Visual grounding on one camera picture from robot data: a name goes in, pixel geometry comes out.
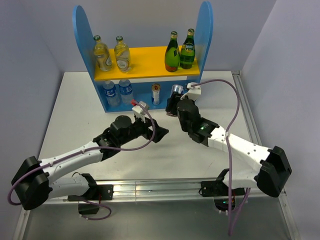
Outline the Red Bull can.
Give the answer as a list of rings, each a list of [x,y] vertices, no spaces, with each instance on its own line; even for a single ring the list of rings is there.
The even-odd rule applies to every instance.
[[[174,84],[171,88],[171,96],[172,95],[178,95],[178,96],[182,96],[184,92],[184,87],[182,85],[179,84]]]
[[[151,86],[151,101],[154,105],[160,104],[160,91],[161,91],[161,86],[159,83],[154,83]]]

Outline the green Perrier bottle yellow label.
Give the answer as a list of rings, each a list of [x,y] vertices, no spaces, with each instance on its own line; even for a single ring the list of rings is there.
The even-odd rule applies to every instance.
[[[187,37],[181,47],[180,51],[180,67],[182,69],[191,69],[195,59],[195,30],[189,28],[187,31]]]

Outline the clear Chang water bottle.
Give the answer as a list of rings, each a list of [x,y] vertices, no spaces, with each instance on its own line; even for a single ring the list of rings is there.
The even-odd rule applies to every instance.
[[[114,54],[117,67],[122,72],[129,72],[131,70],[131,54],[128,45],[124,42],[122,36],[116,37],[116,46],[114,47]]]

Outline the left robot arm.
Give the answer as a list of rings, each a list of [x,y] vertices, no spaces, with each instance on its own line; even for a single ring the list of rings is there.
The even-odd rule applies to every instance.
[[[89,143],[56,157],[38,160],[35,156],[25,159],[13,177],[10,192],[15,192],[25,210],[33,210],[48,199],[70,196],[75,201],[97,200],[99,188],[88,173],[66,178],[65,175],[82,167],[107,160],[123,151],[122,146],[139,137],[148,143],[159,142],[169,130],[157,124],[153,118],[136,117],[132,121],[125,115],[118,116],[110,127]]]

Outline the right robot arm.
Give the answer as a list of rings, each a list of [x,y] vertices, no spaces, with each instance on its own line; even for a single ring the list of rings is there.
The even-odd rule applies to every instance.
[[[223,151],[248,165],[243,171],[233,172],[228,167],[219,174],[214,191],[227,195],[235,189],[258,188],[277,198],[287,183],[292,168],[285,151],[279,147],[264,147],[229,133],[217,123],[200,115],[195,101],[173,92],[167,100],[169,115],[177,116],[183,132],[196,143]]]

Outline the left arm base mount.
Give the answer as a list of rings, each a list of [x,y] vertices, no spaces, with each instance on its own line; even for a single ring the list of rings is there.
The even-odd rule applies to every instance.
[[[85,199],[88,202],[97,201],[97,204],[100,205],[103,201],[112,200],[113,193],[114,186],[112,184],[99,184],[97,186],[91,187],[82,196],[69,195],[67,197],[67,201],[78,202],[78,213],[81,215],[96,215],[101,207],[87,202],[83,202],[81,201],[81,199]]]

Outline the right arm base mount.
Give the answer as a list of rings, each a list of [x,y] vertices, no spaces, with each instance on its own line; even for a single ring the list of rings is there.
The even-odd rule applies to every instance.
[[[202,197],[214,197],[215,207],[222,212],[228,210],[229,207],[229,188],[223,183],[216,180],[201,181],[199,195]],[[231,191],[231,209],[236,207],[236,196],[244,196],[244,188],[236,188]]]

